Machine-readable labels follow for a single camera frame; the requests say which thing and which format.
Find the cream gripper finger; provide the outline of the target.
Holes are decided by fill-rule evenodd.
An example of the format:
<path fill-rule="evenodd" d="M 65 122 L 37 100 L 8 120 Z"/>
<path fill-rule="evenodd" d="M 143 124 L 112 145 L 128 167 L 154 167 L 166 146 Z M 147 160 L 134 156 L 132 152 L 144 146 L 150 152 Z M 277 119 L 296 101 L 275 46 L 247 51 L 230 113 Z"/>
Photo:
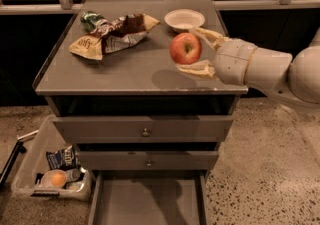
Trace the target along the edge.
<path fill-rule="evenodd" d="M 229 37 L 225 37 L 219 32 L 204 29 L 201 27 L 191 28 L 189 29 L 189 32 L 202 39 L 213 50 L 217 50 L 225 42 L 230 40 Z"/>
<path fill-rule="evenodd" d="M 213 79 L 215 77 L 215 69 L 209 60 L 202 60 L 190 65 L 177 64 L 176 68 L 186 74 L 193 76 Z"/>

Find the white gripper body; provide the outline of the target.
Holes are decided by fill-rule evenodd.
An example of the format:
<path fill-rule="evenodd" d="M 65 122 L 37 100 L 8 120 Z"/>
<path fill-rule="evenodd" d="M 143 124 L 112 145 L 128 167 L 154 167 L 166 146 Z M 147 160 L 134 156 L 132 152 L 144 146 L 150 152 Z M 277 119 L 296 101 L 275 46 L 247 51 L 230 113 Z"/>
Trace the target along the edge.
<path fill-rule="evenodd" d="M 257 46 L 241 39 L 225 41 L 214 58 L 216 76 L 225 84 L 243 86 L 249 60 Z"/>

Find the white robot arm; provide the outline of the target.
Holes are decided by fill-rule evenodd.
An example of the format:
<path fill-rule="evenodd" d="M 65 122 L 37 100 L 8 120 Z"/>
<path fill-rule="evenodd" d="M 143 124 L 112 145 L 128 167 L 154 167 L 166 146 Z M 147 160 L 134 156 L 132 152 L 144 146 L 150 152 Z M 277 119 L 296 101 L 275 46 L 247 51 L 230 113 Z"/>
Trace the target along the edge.
<path fill-rule="evenodd" d="M 270 99 L 301 112 L 320 110 L 320 46 L 298 55 L 224 37 L 203 28 L 191 31 L 213 50 L 211 61 L 180 65 L 184 73 L 217 77 L 223 83 L 257 89 Z"/>

